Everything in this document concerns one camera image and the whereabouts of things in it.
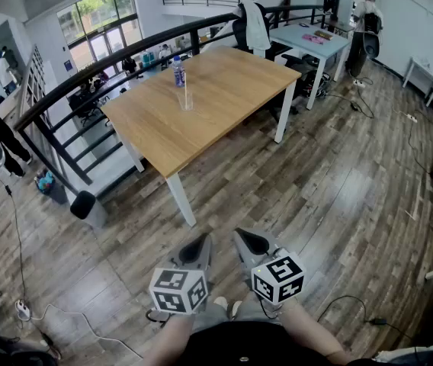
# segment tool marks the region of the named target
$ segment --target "person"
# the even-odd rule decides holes
[[[353,16],[354,22],[356,22],[357,25],[355,27],[354,37],[352,38],[351,51],[345,63],[346,70],[360,72],[366,62],[367,54],[364,49],[364,15],[371,13],[377,15],[384,26],[384,16],[376,6],[376,0],[364,0],[357,5]]]
[[[6,46],[3,46],[3,58],[6,59],[6,62],[9,64],[10,68],[16,69],[18,68],[18,61],[15,58],[15,54],[12,49],[8,49]]]
[[[135,61],[133,60],[132,57],[127,56],[123,61],[122,61],[122,69],[128,71],[128,73],[135,73],[135,70],[137,68],[137,65],[135,64]]]
[[[12,151],[15,155],[20,157],[27,164],[32,162],[32,156],[26,150],[20,142],[15,138],[13,132],[10,127],[0,118],[0,142],[2,143],[3,150],[5,151],[5,168],[18,176],[19,178],[25,175],[25,171],[20,167],[20,165],[16,162],[13,157],[11,157],[10,153],[6,148]]]
[[[338,340],[290,298],[265,312],[250,293],[227,316],[228,302],[218,297],[197,315],[174,315],[154,338],[144,366],[196,364],[350,364]],[[354,364],[374,364],[372,360]]]
[[[17,88],[10,73],[10,66],[3,57],[3,50],[0,50],[0,84],[7,95],[10,95]]]
[[[169,46],[164,43],[162,45],[162,50],[159,52],[159,59],[163,59],[164,57],[167,57],[169,54],[171,54],[171,50],[169,49]]]

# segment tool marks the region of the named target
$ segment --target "person's leg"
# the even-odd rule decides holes
[[[11,131],[10,127],[0,119],[0,141],[3,146],[6,146],[14,155],[17,155],[25,162],[30,162],[32,156],[15,138],[15,135]]]
[[[196,320],[193,324],[193,333],[209,329],[221,323],[226,323],[227,321],[229,321],[229,317],[226,314],[225,307],[220,303],[208,303],[206,310],[196,315]]]
[[[259,321],[280,325],[277,314],[268,308],[264,312],[263,307],[265,307],[265,302],[262,301],[261,306],[257,296],[251,292],[239,306],[233,321]]]
[[[18,164],[16,160],[11,157],[9,151],[5,148],[5,146],[3,146],[3,150],[5,151],[5,168],[9,172],[16,174],[16,176],[24,176],[25,171],[20,167],[20,164]]]
[[[352,37],[351,51],[349,52],[347,62],[345,63],[346,70],[352,69],[359,58],[359,53],[363,43],[362,35],[362,33],[354,33],[354,36]]]

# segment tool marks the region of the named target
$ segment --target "power strip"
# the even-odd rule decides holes
[[[356,85],[357,87],[360,87],[360,88],[366,88],[366,85],[364,84],[364,82],[362,80],[354,79],[354,85]]]
[[[415,122],[416,124],[418,123],[418,120],[417,120],[415,117],[413,117],[412,115],[407,114],[406,117],[407,117],[409,120],[412,120],[413,122]]]

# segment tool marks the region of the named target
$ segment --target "sneaker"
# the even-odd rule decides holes
[[[242,301],[236,301],[232,306],[232,319],[235,319],[237,316],[237,310],[239,310],[240,305],[242,305]]]
[[[225,297],[217,297],[213,303],[220,305],[224,310],[229,309],[229,302]]]

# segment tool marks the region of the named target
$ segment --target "small white table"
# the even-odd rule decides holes
[[[415,57],[412,57],[412,61],[409,66],[408,73],[405,77],[405,82],[403,83],[403,88],[406,87],[406,84],[408,84],[409,78],[412,75],[413,69],[415,66],[420,69],[427,77],[429,77],[433,82],[433,72],[427,68],[426,66],[423,66],[422,63],[420,63]],[[431,93],[430,98],[427,101],[427,107],[430,105],[431,101],[433,100],[433,92]]]
[[[331,40],[324,39],[323,45],[303,39],[303,35],[305,34],[315,36],[315,31],[317,30],[330,34],[333,36],[333,38]],[[299,56],[300,52],[304,52],[319,59],[320,63],[316,73],[318,80],[315,80],[313,84],[313,90],[311,91],[310,99],[308,100],[308,105],[306,106],[308,110],[311,110],[315,101],[316,93],[318,92],[318,87],[320,85],[320,80],[322,78],[326,60],[334,56],[336,53],[339,53],[340,51],[342,52],[340,56],[340,62],[338,63],[337,72],[333,78],[333,80],[336,82],[340,77],[340,73],[345,61],[347,46],[351,43],[351,41],[316,26],[301,27],[298,24],[273,29],[269,33],[269,38],[274,42],[282,43],[283,45],[293,48],[292,50],[287,51],[286,54],[290,54],[291,56]]]

